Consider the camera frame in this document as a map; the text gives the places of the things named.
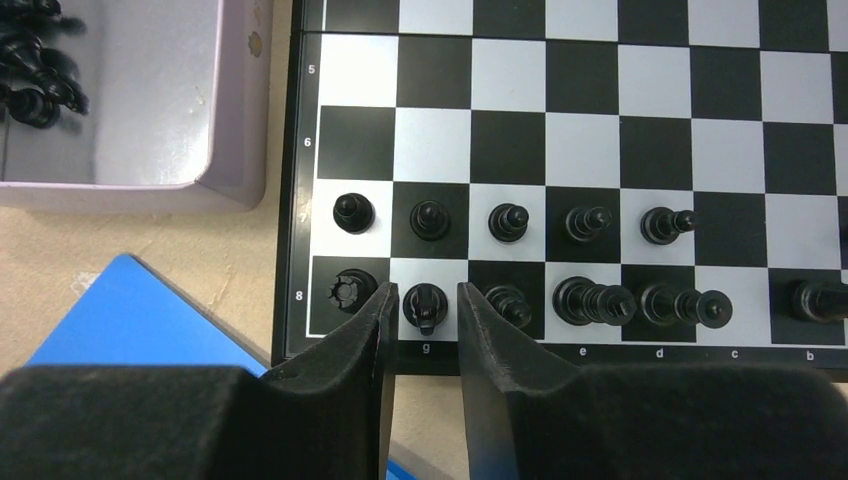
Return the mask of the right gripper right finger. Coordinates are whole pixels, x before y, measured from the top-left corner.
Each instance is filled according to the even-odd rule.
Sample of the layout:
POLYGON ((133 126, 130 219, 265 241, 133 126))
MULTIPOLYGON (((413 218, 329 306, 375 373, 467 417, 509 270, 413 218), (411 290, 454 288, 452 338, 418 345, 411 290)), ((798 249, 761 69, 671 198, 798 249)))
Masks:
POLYGON ((577 366, 457 287, 474 479, 843 479, 847 401, 768 364, 577 366))

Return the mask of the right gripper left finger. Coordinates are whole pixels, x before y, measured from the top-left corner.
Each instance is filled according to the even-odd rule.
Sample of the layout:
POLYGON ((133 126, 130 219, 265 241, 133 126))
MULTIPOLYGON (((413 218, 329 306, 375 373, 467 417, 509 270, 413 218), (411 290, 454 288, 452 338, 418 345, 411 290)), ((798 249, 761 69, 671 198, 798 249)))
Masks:
POLYGON ((33 366, 1 381, 5 479, 382 479, 399 292, 255 376, 231 366, 33 366))

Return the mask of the black chess rook corner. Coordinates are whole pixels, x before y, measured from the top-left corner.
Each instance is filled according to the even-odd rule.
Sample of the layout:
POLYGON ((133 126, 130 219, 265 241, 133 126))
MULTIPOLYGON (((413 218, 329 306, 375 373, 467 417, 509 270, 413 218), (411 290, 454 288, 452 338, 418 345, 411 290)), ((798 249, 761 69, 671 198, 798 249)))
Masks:
POLYGON ((367 271, 350 268, 339 272, 327 289, 329 302, 344 313, 355 314, 376 292, 376 279, 367 271))

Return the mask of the black chess knight g-file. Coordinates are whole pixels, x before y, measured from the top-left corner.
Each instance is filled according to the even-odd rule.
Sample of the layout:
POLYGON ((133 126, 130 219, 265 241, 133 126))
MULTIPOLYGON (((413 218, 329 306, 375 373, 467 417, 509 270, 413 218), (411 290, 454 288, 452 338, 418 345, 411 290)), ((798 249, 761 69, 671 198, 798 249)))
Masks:
POLYGON ((445 320, 449 302, 444 291, 431 283, 419 283, 407 291, 402 301, 406 320, 423 336, 430 336, 445 320))

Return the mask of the black chess piece d-file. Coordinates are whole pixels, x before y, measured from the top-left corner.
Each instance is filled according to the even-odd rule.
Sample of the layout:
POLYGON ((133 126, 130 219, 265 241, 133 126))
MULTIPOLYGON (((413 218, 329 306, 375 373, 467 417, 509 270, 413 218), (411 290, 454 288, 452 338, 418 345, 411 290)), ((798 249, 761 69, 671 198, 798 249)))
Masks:
POLYGON ((733 316, 729 297, 718 290, 700 292, 668 283, 652 283, 637 295, 640 314, 651 324, 670 327, 676 324, 710 329, 726 326, 733 316))

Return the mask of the black chess pawn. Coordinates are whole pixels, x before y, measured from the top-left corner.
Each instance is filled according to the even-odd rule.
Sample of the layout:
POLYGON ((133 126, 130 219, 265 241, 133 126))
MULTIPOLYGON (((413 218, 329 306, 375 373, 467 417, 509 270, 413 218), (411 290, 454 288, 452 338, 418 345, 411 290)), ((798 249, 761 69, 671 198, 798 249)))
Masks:
POLYGON ((372 202, 366 196, 350 192, 336 199, 332 215, 340 229, 347 233, 360 234, 371 227, 375 211, 372 202))
POLYGON ((450 226, 451 216, 448 209, 435 200, 416 204, 410 213, 410 228, 418 238, 425 241, 444 238, 450 226))

